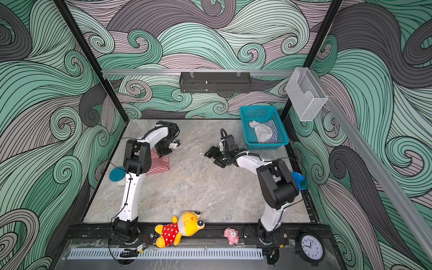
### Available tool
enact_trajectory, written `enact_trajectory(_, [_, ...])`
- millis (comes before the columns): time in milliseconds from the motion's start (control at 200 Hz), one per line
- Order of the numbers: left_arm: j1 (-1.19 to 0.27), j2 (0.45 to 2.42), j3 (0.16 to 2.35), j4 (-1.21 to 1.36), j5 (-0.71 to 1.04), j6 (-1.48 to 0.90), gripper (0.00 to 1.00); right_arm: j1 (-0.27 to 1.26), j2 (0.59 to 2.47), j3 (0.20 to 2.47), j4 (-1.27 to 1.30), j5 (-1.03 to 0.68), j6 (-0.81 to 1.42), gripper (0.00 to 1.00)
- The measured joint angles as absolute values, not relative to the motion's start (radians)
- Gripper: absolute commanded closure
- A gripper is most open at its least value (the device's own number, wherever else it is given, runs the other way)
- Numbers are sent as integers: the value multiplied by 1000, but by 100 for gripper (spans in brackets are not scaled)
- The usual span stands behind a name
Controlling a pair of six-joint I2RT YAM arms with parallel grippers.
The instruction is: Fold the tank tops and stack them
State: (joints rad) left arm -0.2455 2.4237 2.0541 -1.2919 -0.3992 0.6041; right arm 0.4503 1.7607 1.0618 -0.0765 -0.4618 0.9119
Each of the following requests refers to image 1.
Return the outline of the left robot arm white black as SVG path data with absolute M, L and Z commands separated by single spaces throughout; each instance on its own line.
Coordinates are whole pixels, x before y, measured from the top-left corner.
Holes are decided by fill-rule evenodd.
M 151 150 L 155 149 L 160 158 L 169 155 L 179 145 L 176 141 L 179 133 L 177 124 L 160 120 L 142 137 L 126 142 L 123 159 L 126 186 L 120 211 L 112 219 L 112 229 L 127 245 L 135 243 L 140 235 L 138 201 L 141 184 L 152 166 Z

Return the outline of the blue white striped tank top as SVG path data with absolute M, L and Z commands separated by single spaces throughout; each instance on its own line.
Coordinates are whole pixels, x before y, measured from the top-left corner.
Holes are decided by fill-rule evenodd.
M 272 136 L 271 138 L 267 141 L 269 144 L 277 144 L 279 143 L 279 135 L 278 135 L 278 129 L 277 126 L 275 125 L 273 120 L 269 120 L 267 122 L 267 125 L 271 128 L 272 131 Z

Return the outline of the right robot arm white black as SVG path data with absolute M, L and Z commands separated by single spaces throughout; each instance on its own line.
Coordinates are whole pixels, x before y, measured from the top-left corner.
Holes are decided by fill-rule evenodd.
M 214 159 L 221 168 L 230 165 L 254 173 L 265 201 L 264 213 L 258 221 L 258 235 L 262 242 L 268 242 L 282 224 L 282 216 L 300 194 L 290 169 L 282 158 L 265 160 L 259 154 L 238 147 L 233 135 L 220 130 L 219 146 L 212 146 L 205 156 Z

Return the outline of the red white striped tank top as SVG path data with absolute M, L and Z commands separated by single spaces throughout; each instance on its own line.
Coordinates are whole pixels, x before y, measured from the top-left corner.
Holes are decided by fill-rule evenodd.
M 151 163 L 150 170 L 146 172 L 147 175 L 163 173 L 170 170 L 169 156 L 159 157 L 155 148 L 151 149 L 151 161 L 152 163 Z

